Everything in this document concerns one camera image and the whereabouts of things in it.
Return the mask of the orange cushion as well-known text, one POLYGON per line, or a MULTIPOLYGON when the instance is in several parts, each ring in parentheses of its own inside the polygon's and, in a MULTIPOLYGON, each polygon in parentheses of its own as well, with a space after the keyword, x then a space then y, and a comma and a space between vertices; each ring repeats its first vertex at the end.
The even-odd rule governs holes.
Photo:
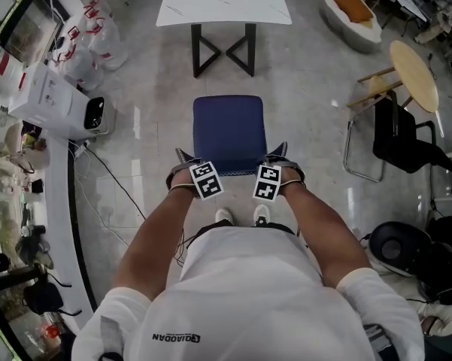
POLYGON ((352 23, 363 23, 373 17, 363 0, 334 0, 334 2, 346 13, 352 23))

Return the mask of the person's left forearm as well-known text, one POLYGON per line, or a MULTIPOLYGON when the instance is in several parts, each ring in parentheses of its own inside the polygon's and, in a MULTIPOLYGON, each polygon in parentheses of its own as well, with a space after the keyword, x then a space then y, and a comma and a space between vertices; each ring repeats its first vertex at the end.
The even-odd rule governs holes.
POLYGON ((189 187, 176 187, 168 193, 141 224, 121 259, 114 288, 136 290, 150 301, 165 290, 171 261, 193 199, 189 187))

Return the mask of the dark blue dining chair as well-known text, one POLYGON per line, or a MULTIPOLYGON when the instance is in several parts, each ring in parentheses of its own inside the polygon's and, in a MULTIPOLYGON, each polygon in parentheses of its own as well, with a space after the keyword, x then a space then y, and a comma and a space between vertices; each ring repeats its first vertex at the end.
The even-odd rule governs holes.
POLYGON ((282 158, 287 145, 269 153, 266 143, 262 99, 258 96, 205 96, 193 102, 193 155, 176 149, 180 165, 211 162, 221 177, 257 173, 260 165, 282 158))

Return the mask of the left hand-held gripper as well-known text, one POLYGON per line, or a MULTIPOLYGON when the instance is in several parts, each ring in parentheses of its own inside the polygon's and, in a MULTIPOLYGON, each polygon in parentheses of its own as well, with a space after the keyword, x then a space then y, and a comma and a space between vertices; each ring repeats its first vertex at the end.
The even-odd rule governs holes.
POLYGON ((169 192, 180 188, 187 189, 201 200, 213 198, 224 191, 217 170, 211 161, 203 163, 189 161, 175 166, 167 177, 166 186, 169 192), (174 176, 183 170, 190 173, 192 182, 173 185, 174 176))

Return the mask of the large jug with red label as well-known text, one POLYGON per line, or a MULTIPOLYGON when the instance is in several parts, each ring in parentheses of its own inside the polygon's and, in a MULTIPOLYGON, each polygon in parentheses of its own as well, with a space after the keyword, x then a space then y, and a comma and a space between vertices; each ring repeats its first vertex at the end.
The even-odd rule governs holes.
POLYGON ((13 97, 23 76, 23 64, 0 46, 0 100, 13 97))

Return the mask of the person's right forearm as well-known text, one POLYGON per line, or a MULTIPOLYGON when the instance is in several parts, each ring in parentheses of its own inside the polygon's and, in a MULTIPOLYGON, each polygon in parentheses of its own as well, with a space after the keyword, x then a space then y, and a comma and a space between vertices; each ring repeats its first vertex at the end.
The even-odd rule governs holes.
POLYGON ((346 275, 370 266, 359 241, 339 214, 307 190, 301 181, 283 184, 281 194, 320 267, 325 286, 337 287, 346 275))

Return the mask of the white curved counter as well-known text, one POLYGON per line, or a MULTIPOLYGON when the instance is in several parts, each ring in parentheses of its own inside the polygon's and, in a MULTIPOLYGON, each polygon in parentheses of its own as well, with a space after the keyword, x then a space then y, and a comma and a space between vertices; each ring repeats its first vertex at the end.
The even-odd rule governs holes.
POLYGON ((68 142, 49 137, 47 149, 50 151, 50 164, 45 169, 45 193, 41 204, 46 208, 45 224, 54 262, 53 274, 59 281, 71 285, 61 292, 65 308, 67 311, 82 310, 76 317, 65 318, 68 328, 77 333, 91 318, 97 303, 83 261, 74 190, 69 189, 74 183, 74 170, 68 142))

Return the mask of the white round lounge seat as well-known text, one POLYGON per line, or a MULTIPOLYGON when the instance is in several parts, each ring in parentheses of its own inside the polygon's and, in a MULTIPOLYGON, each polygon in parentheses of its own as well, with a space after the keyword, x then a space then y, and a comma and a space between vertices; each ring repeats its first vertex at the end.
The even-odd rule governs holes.
POLYGON ((382 29, 375 13, 361 0, 372 15, 366 21, 353 23, 335 0, 323 0, 321 14, 329 27, 352 49, 360 53, 375 53, 381 45, 382 29))

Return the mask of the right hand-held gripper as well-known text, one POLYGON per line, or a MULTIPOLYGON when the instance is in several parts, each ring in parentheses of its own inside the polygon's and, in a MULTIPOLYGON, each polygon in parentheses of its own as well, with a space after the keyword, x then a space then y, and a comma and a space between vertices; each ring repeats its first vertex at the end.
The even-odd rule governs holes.
POLYGON ((256 183, 253 190, 253 198, 267 202, 274 202, 278 194, 287 185, 299 183, 305 186, 305 173, 295 162, 284 156, 266 155, 263 162, 257 167, 256 183), (290 168, 297 177, 283 179, 282 171, 290 168))

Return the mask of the white water dispenser cabinet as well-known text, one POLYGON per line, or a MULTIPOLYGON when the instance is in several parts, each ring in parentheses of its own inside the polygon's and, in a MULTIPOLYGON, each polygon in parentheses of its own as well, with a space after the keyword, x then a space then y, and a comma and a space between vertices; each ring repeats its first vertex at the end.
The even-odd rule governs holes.
POLYGON ((84 120, 89 98, 68 81, 36 62, 23 72, 19 90, 8 106, 8 114, 72 140, 93 137, 84 120))

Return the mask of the black cantilever office chair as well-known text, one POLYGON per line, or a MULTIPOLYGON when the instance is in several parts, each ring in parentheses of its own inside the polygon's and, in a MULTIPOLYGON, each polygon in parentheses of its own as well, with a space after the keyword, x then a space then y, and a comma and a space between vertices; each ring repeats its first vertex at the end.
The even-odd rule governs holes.
POLYGON ((376 95, 371 104, 351 114, 347 123, 343 153, 343 167, 347 173, 374 183, 383 179, 361 174, 347 164, 353 123, 369 108, 375 109, 373 154, 382 160, 383 164, 389 163, 409 174, 417 172, 427 164, 452 172, 452 160, 436 143, 435 124, 431 121, 416 123, 414 116, 398 105, 396 93, 389 90, 382 95, 376 95))

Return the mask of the round wooden side table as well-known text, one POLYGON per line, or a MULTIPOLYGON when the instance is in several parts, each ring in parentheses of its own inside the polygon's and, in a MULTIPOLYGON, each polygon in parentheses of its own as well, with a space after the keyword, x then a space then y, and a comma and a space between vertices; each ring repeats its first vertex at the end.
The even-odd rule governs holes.
POLYGON ((439 106, 438 90, 435 79, 423 59, 406 43, 393 41, 390 44, 390 60, 391 67, 358 80, 359 83, 369 82, 369 94, 347 106, 352 108, 375 96, 404 86, 409 97, 402 107, 405 108, 411 101, 415 101, 423 110, 434 114, 439 106))

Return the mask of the white marble table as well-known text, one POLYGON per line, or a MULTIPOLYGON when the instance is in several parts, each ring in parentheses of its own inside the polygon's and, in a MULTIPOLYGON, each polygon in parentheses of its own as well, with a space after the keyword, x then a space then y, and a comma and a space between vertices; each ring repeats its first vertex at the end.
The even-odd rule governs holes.
POLYGON ((222 55, 254 76, 259 23, 290 25, 285 0, 162 0, 156 20, 158 27, 190 25, 194 77, 222 55), (243 23, 244 36, 223 52, 202 35, 205 23, 243 23))

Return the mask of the person's white t-shirt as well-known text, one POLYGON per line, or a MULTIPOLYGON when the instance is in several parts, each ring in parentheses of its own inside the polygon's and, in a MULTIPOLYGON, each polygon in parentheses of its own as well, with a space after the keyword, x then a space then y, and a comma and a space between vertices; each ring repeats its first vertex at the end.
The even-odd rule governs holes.
POLYGON ((376 361, 379 326, 399 361, 424 361, 416 312, 371 268, 326 287, 294 235, 221 227, 189 247, 177 283, 154 300, 110 290, 72 361, 376 361))

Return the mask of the person's right white shoe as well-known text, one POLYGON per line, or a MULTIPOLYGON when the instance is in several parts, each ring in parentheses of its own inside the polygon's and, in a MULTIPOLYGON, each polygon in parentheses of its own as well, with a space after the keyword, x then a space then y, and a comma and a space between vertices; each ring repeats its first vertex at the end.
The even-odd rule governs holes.
POLYGON ((253 212, 254 226, 265 226, 270 223, 271 215, 267 205, 259 204, 253 212))

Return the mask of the group of clear water jugs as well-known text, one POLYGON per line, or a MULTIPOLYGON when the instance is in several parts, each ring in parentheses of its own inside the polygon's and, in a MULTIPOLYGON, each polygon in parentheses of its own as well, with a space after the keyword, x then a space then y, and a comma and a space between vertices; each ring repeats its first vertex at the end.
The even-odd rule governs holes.
POLYGON ((128 51, 106 0, 89 0, 64 25, 63 44, 53 52, 60 75, 85 91, 97 89, 106 71, 119 69, 128 51))

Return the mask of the beige unit with black opening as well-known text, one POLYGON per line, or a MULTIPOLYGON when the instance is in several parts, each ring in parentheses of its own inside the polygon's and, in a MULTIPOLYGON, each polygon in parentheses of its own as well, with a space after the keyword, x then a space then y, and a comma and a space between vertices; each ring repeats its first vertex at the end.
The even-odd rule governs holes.
POLYGON ((109 132, 111 104, 103 97, 91 98, 86 104, 83 127, 94 135, 109 132))

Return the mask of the black round seat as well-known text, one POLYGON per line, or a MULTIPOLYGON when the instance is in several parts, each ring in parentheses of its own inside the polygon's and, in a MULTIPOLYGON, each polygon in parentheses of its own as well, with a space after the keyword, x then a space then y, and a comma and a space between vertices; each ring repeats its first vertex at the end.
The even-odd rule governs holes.
POLYGON ((377 226, 369 236, 369 250, 385 267, 407 276, 421 272, 430 249, 430 236, 407 223, 390 221, 377 226))

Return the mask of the black framed window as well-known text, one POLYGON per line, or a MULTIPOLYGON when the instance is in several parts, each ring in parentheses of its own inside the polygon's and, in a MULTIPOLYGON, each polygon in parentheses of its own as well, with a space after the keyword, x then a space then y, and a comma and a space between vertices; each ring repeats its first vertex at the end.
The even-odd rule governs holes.
POLYGON ((25 65, 42 61, 69 18, 58 0, 16 0, 0 20, 0 45, 25 65))

